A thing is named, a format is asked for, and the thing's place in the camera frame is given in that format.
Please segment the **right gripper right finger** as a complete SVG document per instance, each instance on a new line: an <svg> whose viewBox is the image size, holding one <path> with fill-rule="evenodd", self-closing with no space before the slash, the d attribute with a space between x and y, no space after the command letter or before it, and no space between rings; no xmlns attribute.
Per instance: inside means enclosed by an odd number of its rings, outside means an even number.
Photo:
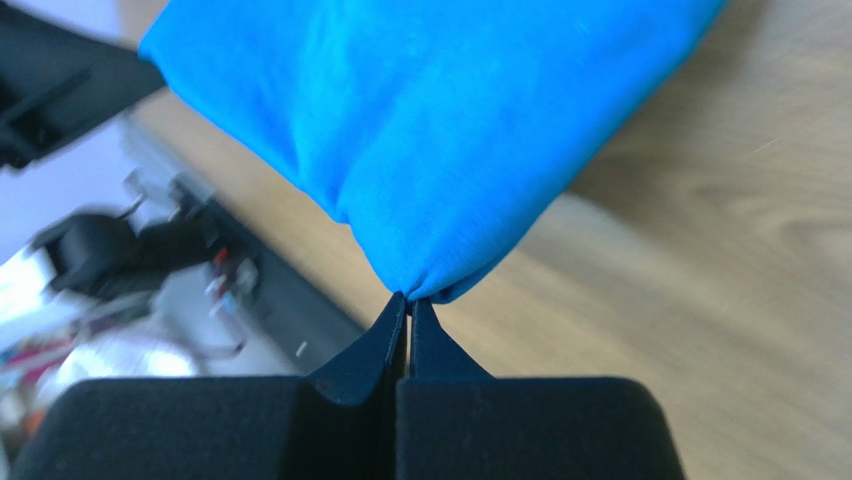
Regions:
<svg viewBox="0 0 852 480"><path fill-rule="evenodd" d="M662 408L619 377L497 378L411 306L396 387L399 479L680 479Z"/></svg>

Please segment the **blue t shirt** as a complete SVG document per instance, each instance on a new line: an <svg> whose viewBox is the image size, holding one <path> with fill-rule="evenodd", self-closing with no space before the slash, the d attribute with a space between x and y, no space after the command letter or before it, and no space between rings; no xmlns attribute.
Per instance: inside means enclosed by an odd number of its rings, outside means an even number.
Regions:
<svg viewBox="0 0 852 480"><path fill-rule="evenodd" d="M172 1L139 53L448 303L690 55L719 1Z"/></svg>

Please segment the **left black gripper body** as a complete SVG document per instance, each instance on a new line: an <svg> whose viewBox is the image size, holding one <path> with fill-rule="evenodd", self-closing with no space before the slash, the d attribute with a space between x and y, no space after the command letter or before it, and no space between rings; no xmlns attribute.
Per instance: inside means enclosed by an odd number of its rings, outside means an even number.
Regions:
<svg viewBox="0 0 852 480"><path fill-rule="evenodd" d="M160 91L136 51L1 6L1 165L23 170Z"/></svg>

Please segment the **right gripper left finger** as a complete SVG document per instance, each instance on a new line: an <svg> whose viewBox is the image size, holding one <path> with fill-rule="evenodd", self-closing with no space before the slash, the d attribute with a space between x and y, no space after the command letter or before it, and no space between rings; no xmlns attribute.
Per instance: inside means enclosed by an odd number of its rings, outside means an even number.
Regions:
<svg viewBox="0 0 852 480"><path fill-rule="evenodd" d="M390 479L406 301L304 377L99 379L68 389L14 479Z"/></svg>

